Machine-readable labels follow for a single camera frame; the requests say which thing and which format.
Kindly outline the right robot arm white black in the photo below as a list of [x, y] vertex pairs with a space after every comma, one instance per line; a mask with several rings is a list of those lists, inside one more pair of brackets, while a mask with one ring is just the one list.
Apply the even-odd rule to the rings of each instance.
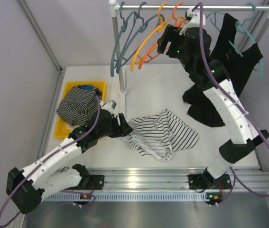
[[201, 174], [199, 189], [216, 188], [222, 176], [236, 162], [248, 156], [269, 137], [254, 127], [237, 97], [224, 64], [210, 54], [211, 36], [205, 29], [167, 25], [157, 41], [157, 52], [180, 61], [195, 86], [212, 103], [228, 129], [230, 139], [219, 147], [219, 154]]

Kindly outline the orange plastic hanger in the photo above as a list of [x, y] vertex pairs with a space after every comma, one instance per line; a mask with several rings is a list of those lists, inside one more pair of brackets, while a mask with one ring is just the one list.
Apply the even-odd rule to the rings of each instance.
[[[184, 16], [182, 16], [182, 15], [176, 15], [176, 10], [177, 10], [177, 8], [178, 8], [179, 6], [182, 6], [183, 4], [184, 4], [183, 2], [178, 2], [178, 3], [174, 6], [174, 8], [173, 8], [173, 10], [172, 10], [172, 15], [171, 15], [171, 17], [168, 18], [168, 19], [165, 19], [165, 20], [168, 20], [167, 24], [164, 26], [164, 28], [163, 28], [160, 32], [156, 32], [154, 35], [161, 33], [161, 32], [166, 28], [166, 26], [167, 26], [170, 22], [172, 22], [172, 21], [174, 22], [174, 24], [173, 24], [174, 26], [181, 26], [181, 25], [184, 25], [184, 24], [187, 23], [187, 21], [186, 21], [186, 19], [185, 19]], [[159, 56], [159, 54], [154, 54], [154, 55], [153, 55], [153, 53], [156, 51], [157, 47], [158, 47], [158, 45], [157, 45], [157, 41], [155, 41], [155, 42], [151, 45], [151, 47], [146, 51], [146, 53], [145, 53], [143, 56], [138, 55], [138, 58], [137, 58], [137, 60], [136, 60], [136, 62], [135, 62], [135, 65], [138, 65], [138, 69], [139, 69], [139, 70], [141, 70], [141, 68], [143, 67], [144, 64], [153, 61], [155, 58], [157, 58], [157, 57]]]

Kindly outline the white black striped tank top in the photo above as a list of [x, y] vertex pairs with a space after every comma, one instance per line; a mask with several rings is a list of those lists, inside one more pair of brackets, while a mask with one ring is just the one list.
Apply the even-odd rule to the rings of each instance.
[[132, 132], [122, 140], [141, 156], [153, 156], [160, 162], [169, 162], [177, 151], [192, 149], [199, 134], [172, 111], [132, 119]]

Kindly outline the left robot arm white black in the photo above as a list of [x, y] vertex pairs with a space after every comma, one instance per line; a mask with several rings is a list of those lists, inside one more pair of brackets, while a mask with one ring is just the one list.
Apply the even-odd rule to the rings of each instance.
[[22, 169], [8, 173], [6, 193], [22, 214], [28, 214], [47, 197], [63, 190], [90, 190], [92, 184], [103, 180], [91, 175], [84, 165], [75, 164], [59, 172], [70, 160], [97, 145], [101, 138], [120, 138], [132, 133], [122, 113], [112, 114], [101, 109], [91, 121], [75, 128], [56, 148]]

